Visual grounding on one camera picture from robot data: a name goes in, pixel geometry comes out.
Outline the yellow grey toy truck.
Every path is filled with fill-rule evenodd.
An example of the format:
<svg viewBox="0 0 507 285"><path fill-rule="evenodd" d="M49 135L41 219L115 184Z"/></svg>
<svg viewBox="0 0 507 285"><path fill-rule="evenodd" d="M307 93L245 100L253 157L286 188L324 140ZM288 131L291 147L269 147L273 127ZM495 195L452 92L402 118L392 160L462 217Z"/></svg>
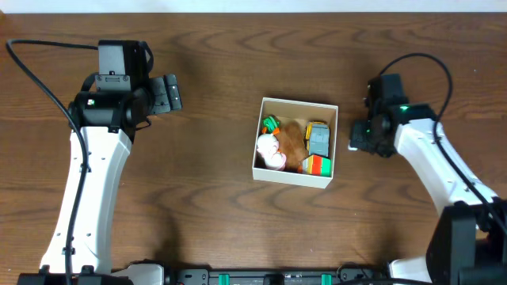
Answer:
<svg viewBox="0 0 507 285"><path fill-rule="evenodd" d="M309 155L329 157L330 129L323 122L313 121L307 124L305 132L306 148Z"/></svg>

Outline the colourful puzzle cube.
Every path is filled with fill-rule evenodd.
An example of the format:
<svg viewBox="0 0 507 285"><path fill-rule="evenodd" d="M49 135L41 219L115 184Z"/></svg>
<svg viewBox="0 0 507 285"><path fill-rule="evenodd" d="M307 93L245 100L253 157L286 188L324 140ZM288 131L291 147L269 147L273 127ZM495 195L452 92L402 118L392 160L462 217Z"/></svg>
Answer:
<svg viewBox="0 0 507 285"><path fill-rule="evenodd" d="M303 160L299 171L313 176L331 177L331 160L312 154Z"/></svg>

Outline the white cardboard box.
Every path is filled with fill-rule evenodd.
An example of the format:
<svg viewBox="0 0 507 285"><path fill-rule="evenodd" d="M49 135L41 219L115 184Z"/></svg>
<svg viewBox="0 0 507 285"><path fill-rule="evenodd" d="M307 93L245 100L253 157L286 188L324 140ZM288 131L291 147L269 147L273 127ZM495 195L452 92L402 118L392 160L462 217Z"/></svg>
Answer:
<svg viewBox="0 0 507 285"><path fill-rule="evenodd" d="M338 107L330 104L318 104L303 101L292 101L264 97L258 120L257 133L261 134L262 119L267 115L274 115L282 123L294 120L298 124L310 121L322 121L330 127L330 176L320 177L312 174L290 173L285 171L269 170L264 166L261 156L254 152L252 162L253 179L281 184L326 188L334 178L334 163L337 145Z"/></svg>

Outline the brown plush toy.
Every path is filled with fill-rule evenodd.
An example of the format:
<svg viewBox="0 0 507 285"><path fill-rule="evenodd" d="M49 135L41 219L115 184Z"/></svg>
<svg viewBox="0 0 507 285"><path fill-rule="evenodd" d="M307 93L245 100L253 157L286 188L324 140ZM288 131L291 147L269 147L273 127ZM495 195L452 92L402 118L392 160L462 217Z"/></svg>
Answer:
<svg viewBox="0 0 507 285"><path fill-rule="evenodd" d="M279 151L286 155L285 170L297 173L302 162L309 156L302 128L296 121L290 121L281 126L275 137L279 142Z"/></svg>

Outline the green round plastic toy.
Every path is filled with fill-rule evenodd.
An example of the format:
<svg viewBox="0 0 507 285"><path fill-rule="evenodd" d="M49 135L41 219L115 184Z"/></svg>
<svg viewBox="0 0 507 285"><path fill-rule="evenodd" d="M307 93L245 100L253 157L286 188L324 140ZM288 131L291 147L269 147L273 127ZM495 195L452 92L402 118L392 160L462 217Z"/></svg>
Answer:
<svg viewBox="0 0 507 285"><path fill-rule="evenodd" d="M273 133L280 126L280 121L275 116L267 116L262 120L262 129L261 132L263 134Z"/></svg>

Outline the pink white plush toy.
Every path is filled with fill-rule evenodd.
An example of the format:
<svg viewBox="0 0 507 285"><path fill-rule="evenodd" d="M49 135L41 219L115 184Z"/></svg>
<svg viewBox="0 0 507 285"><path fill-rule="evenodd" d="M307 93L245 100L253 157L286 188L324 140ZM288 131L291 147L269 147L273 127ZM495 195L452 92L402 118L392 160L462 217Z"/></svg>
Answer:
<svg viewBox="0 0 507 285"><path fill-rule="evenodd" d="M257 152L264 160L267 169L281 171L286 166L287 157L279 151L279 141L272 134L263 134L257 138Z"/></svg>

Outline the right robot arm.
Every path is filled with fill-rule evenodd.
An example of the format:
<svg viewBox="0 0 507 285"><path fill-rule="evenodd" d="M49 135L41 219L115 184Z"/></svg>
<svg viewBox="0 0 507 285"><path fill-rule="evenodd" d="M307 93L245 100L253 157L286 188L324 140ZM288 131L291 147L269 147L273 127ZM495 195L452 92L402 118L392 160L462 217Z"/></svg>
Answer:
<svg viewBox="0 0 507 285"><path fill-rule="evenodd" d="M368 117L353 125L349 149L404 157L439 221L424 256L393 260L392 279L434 284L504 284L506 202L485 186L448 141L428 104L411 104L398 74L368 82Z"/></svg>

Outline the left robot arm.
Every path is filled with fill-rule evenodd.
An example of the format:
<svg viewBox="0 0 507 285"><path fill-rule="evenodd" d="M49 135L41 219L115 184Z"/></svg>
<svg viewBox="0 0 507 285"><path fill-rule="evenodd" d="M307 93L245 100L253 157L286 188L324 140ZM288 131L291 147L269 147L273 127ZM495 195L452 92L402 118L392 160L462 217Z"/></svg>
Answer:
<svg viewBox="0 0 507 285"><path fill-rule="evenodd" d="M150 117L182 107L172 74L150 78L154 56L144 41L100 40L99 69L83 82L69 106L19 59L15 40L6 48L14 62L50 97L71 127L71 163L55 232L37 273L19 284L168 284L169 269L135 262L114 272L111 229L120 177L135 133Z"/></svg>

